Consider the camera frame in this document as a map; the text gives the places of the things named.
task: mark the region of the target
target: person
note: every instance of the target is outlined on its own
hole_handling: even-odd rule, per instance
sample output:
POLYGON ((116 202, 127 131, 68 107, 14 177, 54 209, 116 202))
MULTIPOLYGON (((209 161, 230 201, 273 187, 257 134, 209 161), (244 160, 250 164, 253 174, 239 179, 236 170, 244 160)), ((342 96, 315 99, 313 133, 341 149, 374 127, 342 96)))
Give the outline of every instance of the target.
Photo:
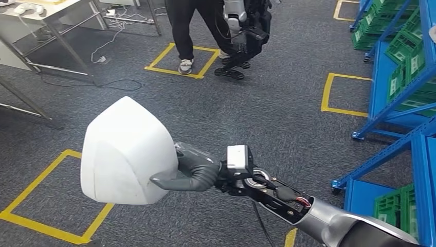
POLYGON ((223 16, 223 0, 166 0, 165 3, 181 60, 179 73, 187 75, 192 72, 194 48, 189 35, 189 24, 195 10, 198 10, 221 49, 219 58, 225 59, 234 53, 229 27, 223 16))

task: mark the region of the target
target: black cable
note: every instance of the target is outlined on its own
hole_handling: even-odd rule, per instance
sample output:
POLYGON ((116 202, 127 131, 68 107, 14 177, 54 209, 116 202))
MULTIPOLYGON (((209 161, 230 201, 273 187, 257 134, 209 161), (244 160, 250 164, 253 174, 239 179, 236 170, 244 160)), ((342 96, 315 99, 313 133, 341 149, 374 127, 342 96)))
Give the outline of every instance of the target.
POLYGON ((273 240, 271 239, 271 236, 269 235, 268 231, 266 230, 265 226, 263 225, 262 219, 260 218, 260 214, 258 211, 258 207, 256 206, 256 202, 252 201, 251 203, 253 204, 253 209, 255 210, 255 214, 258 217, 260 227, 262 228, 263 233, 265 234, 266 238, 268 239, 269 244, 271 245, 271 247, 276 247, 273 240))
POLYGON ((273 184, 270 180, 266 179, 264 176, 260 174, 254 174, 253 181, 255 181, 258 184, 262 184, 266 186, 268 189, 272 189, 272 190, 277 189, 277 186, 275 184, 273 184))
POLYGON ((52 85, 52 86, 60 86, 60 87, 94 86, 94 87, 100 87, 100 88, 106 88, 106 89, 117 89, 117 90, 122 90, 122 91, 136 91, 136 90, 142 88, 142 83, 140 83, 139 81, 133 80, 133 79, 120 79, 120 80, 111 81, 111 82, 108 82, 108 83, 105 83, 105 84, 102 84, 102 85, 96 85, 96 84, 86 84, 86 85, 58 85, 58 84, 54 84, 54 83, 47 82, 46 80, 44 80, 42 74, 40 75, 40 77, 41 77, 41 81, 42 81, 43 83, 48 84, 48 85, 52 85), (138 86, 137 86, 136 88, 134 88, 134 89, 122 89, 122 88, 115 87, 115 86, 108 86, 108 85, 111 85, 111 84, 114 84, 114 83, 116 83, 116 82, 120 82, 120 81, 132 81, 132 82, 135 82, 138 86))
POLYGON ((220 16, 220 15, 219 15, 219 13, 217 13, 217 11, 215 10, 215 27, 216 27, 218 33, 221 35, 221 37, 222 37, 223 39, 225 39, 225 40, 231 40, 231 39, 233 39, 234 37, 238 37, 239 35, 241 35, 241 34, 243 33, 243 31, 241 31, 240 33, 238 33, 238 34, 235 35, 234 37, 230 37, 230 38, 224 37, 224 35, 223 35, 223 33, 221 32, 221 30, 218 28, 218 23, 216 22, 216 17, 217 17, 217 16, 220 16))

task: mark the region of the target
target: green plastic crate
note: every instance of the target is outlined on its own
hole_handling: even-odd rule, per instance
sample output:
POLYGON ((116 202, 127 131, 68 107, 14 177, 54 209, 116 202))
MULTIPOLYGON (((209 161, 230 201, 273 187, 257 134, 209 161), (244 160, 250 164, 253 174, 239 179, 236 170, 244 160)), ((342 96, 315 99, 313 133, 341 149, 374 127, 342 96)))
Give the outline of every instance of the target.
MULTIPOLYGON (((397 111, 407 111, 418 107, 423 107, 425 105, 435 103, 436 100, 427 97, 421 97, 416 94, 411 95, 407 100, 405 100, 401 105, 395 108, 397 111)), ((420 112, 416 112, 417 115, 422 115, 426 117, 432 117, 436 115, 436 109, 428 109, 420 112)))
MULTIPOLYGON (((374 6, 371 6, 369 11, 366 13, 364 19, 368 22, 368 24, 371 23, 378 23, 378 22, 391 22, 396 15, 395 13, 384 13, 379 12, 374 6)), ((396 26, 400 26, 401 24, 404 24, 407 22, 407 20, 411 17, 412 13, 410 14, 403 14, 400 16, 398 21, 395 23, 396 26)))
POLYGON ((401 31, 389 43, 385 51, 386 56, 397 64, 404 64, 404 59, 412 53, 418 44, 408 39, 401 31))
MULTIPOLYGON (((403 6, 405 0, 373 0, 373 6, 379 11, 391 11, 398 12, 403 6)), ((419 0, 412 0, 407 6, 407 12, 413 12, 415 9, 419 8, 419 0)))
POLYGON ((401 189, 401 230, 418 239, 418 225, 416 220, 416 200, 413 184, 401 189))
POLYGON ((421 42, 405 59, 406 84, 409 84, 425 67, 423 43, 421 42))
POLYGON ((401 228, 401 191, 396 190, 375 199, 374 217, 401 228))
POLYGON ((436 77, 425 83, 419 91, 436 94, 436 77))
POLYGON ((352 35, 354 49, 356 50, 370 50, 378 41, 378 36, 368 35, 363 33, 360 28, 357 29, 352 35))
POLYGON ((387 101, 391 102, 404 88, 406 69, 404 66, 399 65, 389 77, 388 83, 388 97, 387 101))
POLYGON ((419 43, 422 41, 421 17, 420 10, 416 9, 412 16, 407 20, 404 27, 401 29, 403 34, 413 42, 419 43))
POLYGON ((373 22, 373 21, 371 21, 371 19, 369 19, 367 17, 364 17, 359 21, 359 27, 361 26, 361 30, 365 33, 382 34, 391 22, 391 21, 373 22))

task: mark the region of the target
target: black pants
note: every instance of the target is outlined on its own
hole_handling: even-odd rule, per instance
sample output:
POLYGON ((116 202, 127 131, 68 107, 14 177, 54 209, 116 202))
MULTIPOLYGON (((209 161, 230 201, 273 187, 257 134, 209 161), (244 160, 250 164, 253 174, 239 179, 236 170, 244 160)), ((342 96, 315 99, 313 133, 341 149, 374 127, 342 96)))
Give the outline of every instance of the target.
POLYGON ((233 54, 227 22, 223 17, 223 0, 166 0, 167 13, 173 28, 173 39, 180 59, 193 59, 189 23, 197 9, 222 51, 233 54))

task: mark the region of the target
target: cable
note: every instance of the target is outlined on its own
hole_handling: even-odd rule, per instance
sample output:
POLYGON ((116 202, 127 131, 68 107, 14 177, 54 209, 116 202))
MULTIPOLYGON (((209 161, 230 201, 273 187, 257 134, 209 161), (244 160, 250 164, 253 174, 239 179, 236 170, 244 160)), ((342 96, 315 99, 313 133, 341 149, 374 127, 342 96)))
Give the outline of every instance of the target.
POLYGON ((29 31, 32 33, 32 35, 35 37, 35 38, 38 38, 38 36, 32 31, 32 29, 29 27, 29 25, 27 25, 27 23, 26 22, 24 22, 24 20, 21 18, 21 15, 19 14, 18 15, 18 19, 20 19, 20 21, 27 27, 27 29, 29 29, 29 31))
MULTIPOLYGON (((132 15, 127 15, 126 13, 127 13, 128 10, 126 9, 125 6, 123 6, 123 9, 124 9, 124 13, 122 13, 122 14, 115 14, 115 17, 129 19, 129 18, 132 18, 134 16, 139 16, 139 17, 143 18, 143 20, 140 20, 140 21, 144 21, 145 22, 145 21, 148 20, 148 18, 146 18, 146 17, 144 17, 144 16, 142 16, 140 14, 136 14, 136 13, 132 14, 132 15)), ((120 32, 122 32, 123 30, 125 30, 125 26, 126 25, 134 24, 133 22, 125 22, 125 21, 119 21, 119 20, 110 20, 110 22, 112 22, 112 24, 109 24, 108 27, 118 27, 120 30, 115 33, 115 35, 114 35, 114 37, 112 38, 111 41, 109 41, 106 44, 98 47, 93 53, 91 53, 91 62, 93 62, 93 63, 100 63, 101 62, 100 59, 97 60, 97 61, 94 61, 94 54, 97 53, 98 50, 100 50, 100 49, 104 48, 105 46, 107 46, 107 45, 111 44, 112 42, 114 42, 115 38, 117 37, 117 35, 120 32)))
POLYGON ((304 197, 297 197, 295 200, 302 202, 304 205, 306 205, 306 207, 311 207, 310 202, 304 197))
POLYGON ((168 15, 168 13, 166 13, 166 12, 163 12, 160 14, 156 13, 159 9, 166 9, 166 7, 160 7, 160 8, 154 9, 153 11, 154 11, 155 16, 168 15))
POLYGON ((40 77, 41 77, 41 81, 43 83, 48 84, 48 85, 52 85, 52 86, 59 86, 59 87, 94 86, 94 87, 100 87, 100 88, 106 88, 106 89, 117 89, 117 90, 122 90, 122 91, 136 91, 136 90, 142 88, 142 83, 140 83, 139 81, 133 80, 133 79, 120 79, 120 80, 111 81, 111 82, 108 82, 108 83, 105 83, 105 84, 102 84, 102 85, 94 85, 94 84, 92 84, 92 85, 91 84, 87 84, 87 85, 58 85, 58 84, 54 84, 54 83, 47 82, 46 80, 44 80, 42 74, 40 75, 40 77), (135 82, 138 86, 136 88, 134 88, 134 89, 122 89, 122 88, 115 87, 115 86, 109 86, 111 84, 114 84, 114 83, 120 82, 120 81, 132 81, 132 82, 135 82))
POLYGON ((255 210, 255 214, 256 214, 256 216, 258 218, 260 227, 262 228, 263 233, 265 234, 266 238, 268 239, 269 244, 271 245, 271 247, 276 247, 276 245, 274 244, 273 240, 271 239, 271 236, 269 235, 268 231, 266 230, 266 228, 265 228, 265 226, 264 226, 264 224, 262 222, 262 218, 260 218, 260 214, 259 214, 259 211, 258 211, 258 207, 256 206, 256 203, 254 201, 252 201, 251 203, 253 204, 253 209, 255 210))
POLYGON ((266 186, 268 189, 272 189, 272 190, 277 189, 277 186, 275 184, 273 184, 270 180, 266 179, 264 176, 260 174, 254 174, 252 179, 256 183, 266 186))
POLYGON ((241 35, 241 34, 244 33, 244 31, 240 31, 237 35, 235 35, 235 36, 233 36, 233 37, 230 37, 230 38, 225 37, 225 36, 223 35, 223 33, 221 32, 221 30, 218 28, 218 22, 217 22, 217 18, 216 18, 217 16, 220 16, 220 15, 219 15, 219 13, 217 13, 217 11, 215 10, 215 27, 216 27, 218 33, 221 35, 221 37, 222 37, 223 39, 225 39, 225 40, 231 40, 231 39, 233 39, 234 37, 237 37, 237 36, 239 36, 239 35, 241 35))

